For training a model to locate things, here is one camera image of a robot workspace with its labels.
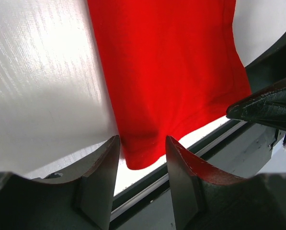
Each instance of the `red cloth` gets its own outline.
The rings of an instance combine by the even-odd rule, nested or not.
[[[235,0],[88,0],[127,165],[142,169],[248,96]]]

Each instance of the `red fabric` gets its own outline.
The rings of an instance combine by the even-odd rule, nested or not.
[[[142,169],[248,96],[235,0],[88,0],[127,165]]]

